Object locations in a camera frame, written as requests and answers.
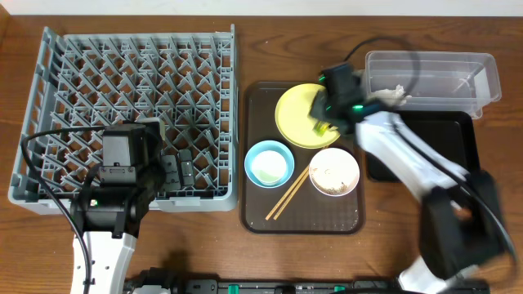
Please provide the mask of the white plastic cup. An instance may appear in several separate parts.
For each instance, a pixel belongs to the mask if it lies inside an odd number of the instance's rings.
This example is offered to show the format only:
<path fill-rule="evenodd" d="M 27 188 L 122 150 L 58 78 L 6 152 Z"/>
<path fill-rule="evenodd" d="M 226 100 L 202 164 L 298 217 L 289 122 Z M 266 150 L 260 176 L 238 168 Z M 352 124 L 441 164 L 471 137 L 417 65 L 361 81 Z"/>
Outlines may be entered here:
<path fill-rule="evenodd" d="M 287 163 L 284 156 L 276 151 L 262 151 L 254 157 L 251 171 L 262 184 L 274 185 L 284 178 Z"/>

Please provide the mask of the yellow green snack wrapper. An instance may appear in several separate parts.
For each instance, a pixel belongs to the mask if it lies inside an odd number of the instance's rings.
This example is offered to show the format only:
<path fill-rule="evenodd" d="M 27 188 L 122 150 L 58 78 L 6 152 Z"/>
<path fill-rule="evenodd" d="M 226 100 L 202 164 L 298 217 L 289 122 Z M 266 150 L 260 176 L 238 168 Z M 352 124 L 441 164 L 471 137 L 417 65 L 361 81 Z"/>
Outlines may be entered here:
<path fill-rule="evenodd" d="M 330 129 L 330 124 L 327 123 L 327 122 L 321 122 L 321 121 L 318 121 L 314 127 L 313 127 L 313 131 L 318 135 L 318 136 L 323 136 L 328 130 Z"/>

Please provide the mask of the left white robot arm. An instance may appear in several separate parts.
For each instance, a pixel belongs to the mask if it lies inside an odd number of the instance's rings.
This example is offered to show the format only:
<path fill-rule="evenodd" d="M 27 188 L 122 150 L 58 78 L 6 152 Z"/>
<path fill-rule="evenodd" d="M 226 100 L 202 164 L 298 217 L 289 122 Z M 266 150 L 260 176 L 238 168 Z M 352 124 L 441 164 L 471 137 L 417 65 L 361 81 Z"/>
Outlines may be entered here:
<path fill-rule="evenodd" d="M 120 293 L 149 205 L 181 188 L 181 165 L 162 153 L 166 127 L 144 118 L 106 127 L 102 161 L 87 174 L 70 214 L 74 238 L 73 293 Z"/>

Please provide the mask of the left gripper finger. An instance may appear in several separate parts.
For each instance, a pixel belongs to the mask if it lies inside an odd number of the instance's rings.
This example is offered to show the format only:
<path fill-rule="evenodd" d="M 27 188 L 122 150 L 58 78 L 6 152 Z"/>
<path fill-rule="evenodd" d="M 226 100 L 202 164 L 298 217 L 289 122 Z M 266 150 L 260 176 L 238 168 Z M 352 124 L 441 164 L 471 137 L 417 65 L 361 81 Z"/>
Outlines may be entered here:
<path fill-rule="evenodd" d="M 177 157 L 175 155 L 162 156 L 162 165 L 166 173 L 166 179 L 162 191 L 177 191 L 181 188 L 181 177 L 178 169 Z"/>
<path fill-rule="evenodd" d="M 192 153 L 189 149 L 181 149 L 178 152 L 180 162 L 181 183 L 184 187 L 194 185 L 194 167 Z"/>

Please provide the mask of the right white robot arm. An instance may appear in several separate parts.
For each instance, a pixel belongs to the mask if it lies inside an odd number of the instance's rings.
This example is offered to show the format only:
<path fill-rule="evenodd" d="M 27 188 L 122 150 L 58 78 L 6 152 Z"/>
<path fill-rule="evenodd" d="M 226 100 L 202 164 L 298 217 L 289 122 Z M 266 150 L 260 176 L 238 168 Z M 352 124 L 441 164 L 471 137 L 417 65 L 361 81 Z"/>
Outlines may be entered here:
<path fill-rule="evenodd" d="M 415 135 L 397 110 L 358 91 L 318 90 L 312 118 L 355 136 L 358 146 L 385 164 L 420 203 L 419 257 L 398 278 L 407 293 L 442 293 L 504 253 L 517 258 L 500 209 L 494 178 L 467 171 Z"/>

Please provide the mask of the pink white bowl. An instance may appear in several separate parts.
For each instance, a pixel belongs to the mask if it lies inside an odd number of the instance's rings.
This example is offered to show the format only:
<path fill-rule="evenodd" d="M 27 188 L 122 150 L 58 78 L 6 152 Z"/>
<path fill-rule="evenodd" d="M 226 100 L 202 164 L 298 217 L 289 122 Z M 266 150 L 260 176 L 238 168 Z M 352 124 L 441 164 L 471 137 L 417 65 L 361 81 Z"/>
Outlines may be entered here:
<path fill-rule="evenodd" d="M 341 197 L 356 189 L 360 181 L 360 166 L 344 149 L 322 149 L 310 162 L 309 178 L 322 194 Z"/>

